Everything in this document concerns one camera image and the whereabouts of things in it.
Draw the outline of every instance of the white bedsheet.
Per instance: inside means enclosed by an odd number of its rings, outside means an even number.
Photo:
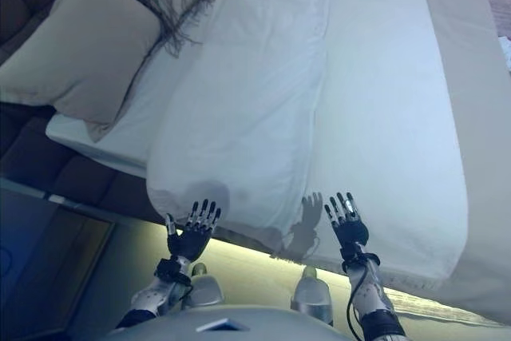
[[[215,0],[213,6],[187,21],[184,33],[202,42],[209,19],[221,2]],[[199,51],[200,45],[191,42],[185,42],[179,57],[173,57],[164,47],[157,51],[133,84],[124,115],[97,143],[90,139],[82,120],[59,113],[47,125],[46,136],[110,168],[145,177],[149,148],[160,119]]]

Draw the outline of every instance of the black cable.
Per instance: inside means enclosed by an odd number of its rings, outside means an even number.
[[[193,285],[190,285],[190,286],[189,286],[188,291],[187,291],[186,293],[184,293],[184,294],[183,294],[183,295],[182,295],[182,296],[181,296],[181,297],[177,300],[177,302],[179,303],[179,302],[180,302],[180,301],[182,301],[183,299],[186,299],[186,298],[190,295],[190,293],[192,293],[192,290],[193,290]]]
[[[364,280],[367,277],[367,273],[368,273],[367,265],[362,264],[362,263],[361,263],[361,265],[364,267],[364,273],[362,274],[362,278],[360,279],[360,281],[355,286],[355,289],[352,291],[352,293],[350,295],[350,299],[348,300],[348,305],[346,307],[346,320],[348,322],[348,327],[350,328],[351,333],[355,336],[357,341],[363,341],[363,340],[360,337],[358,337],[358,334],[355,331],[355,329],[353,328],[353,324],[351,323],[350,307],[351,307],[351,305],[353,305],[353,298],[355,297],[355,295],[357,294],[357,291],[360,289]]]
[[[360,326],[362,326],[362,324],[360,323],[360,318],[358,317],[358,313],[357,313],[357,311],[355,310],[355,306],[354,306],[354,305],[352,305],[352,306],[351,306],[351,309],[353,309],[353,310],[352,310],[352,312],[353,312],[353,316],[354,316],[354,318],[357,320],[357,324],[358,324],[358,325],[360,325]]]

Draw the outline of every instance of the beige pillow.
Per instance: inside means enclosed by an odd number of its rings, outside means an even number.
[[[0,67],[0,99],[110,124],[159,36],[158,18],[136,0],[56,0]]]

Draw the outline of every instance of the robotic arm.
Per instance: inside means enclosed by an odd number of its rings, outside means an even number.
[[[350,309],[353,305],[366,341],[407,341],[394,307],[383,290],[378,272],[380,260],[375,254],[365,251],[369,232],[360,219],[353,196],[351,193],[347,193],[346,199],[341,193],[336,196],[342,211],[334,197],[330,198],[331,207],[325,204],[324,208],[341,244],[343,270],[351,283],[346,311],[348,326],[355,338],[362,341],[351,324]]]
[[[215,210],[215,201],[209,204],[204,200],[200,211],[198,208],[196,201],[180,235],[174,218],[167,214],[165,226],[171,257],[161,259],[151,284],[133,296],[129,312],[117,325],[118,330],[164,315],[192,291],[188,267],[206,248],[221,215],[220,208]]]

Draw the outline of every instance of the robot finger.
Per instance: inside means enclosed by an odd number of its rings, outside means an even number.
[[[351,193],[348,192],[347,197],[348,199],[346,201],[346,206],[350,211],[348,217],[351,218],[351,220],[359,220],[360,216],[358,215],[358,209],[357,206],[355,205],[355,199],[353,198],[353,195],[351,195]]]
[[[192,213],[190,213],[190,216],[188,216],[188,220],[186,221],[186,227],[189,227],[195,221],[198,208],[199,208],[199,202],[196,201],[195,203],[193,203]]]
[[[199,217],[197,217],[197,222],[196,222],[197,227],[199,227],[203,223],[203,220],[205,219],[205,214],[206,214],[207,210],[208,210],[208,200],[204,200],[202,202],[202,207],[200,208]]]
[[[165,226],[167,227],[167,236],[171,236],[176,234],[176,223],[174,222],[174,217],[170,213],[167,213],[165,217]]]
[[[220,215],[222,214],[222,209],[218,208],[215,212],[215,217],[213,217],[213,221],[209,225],[209,229],[213,232],[215,230],[216,225],[218,224],[218,219],[220,218]]]
[[[330,222],[332,224],[332,227],[336,229],[339,226],[339,223],[337,222],[337,219],[334,215],[332,215],[332,211],[330,210],[330,207],[328,204],[325,204],[325,211],[327,211],[328,218],[330,219]]]
[[[211,225],[211,222],[213,221],[214,219],[214,213],[215,213],[215,207],[216,207],[216,202],[215,201],[212,201],[211,204],[209,205],[209,212],[208,212],[208,215],[205,217],[205,219],[202,221],[202,225],[200,226],[200,230],[202,232],[205,232],[208,230],[209,226]]]
[[[350,215],[350,211],[348,210],[348,207],[346,205],[346,200],[344,199],[343,195],[340,192],[337,192],[336,196],[339,202],[341,203],[341,206],[343,207],[344,216],[347,218]]]
[[[335,202],[335,198],[333,196],[330,197],[330,203],[332,204],[332,207],[334,207],[335,215],[337,216],[337,220],[339,220],[339,223],[342,224],[344,220],[343,214],[339,211],[339,207],[337,206],[337,203]]]

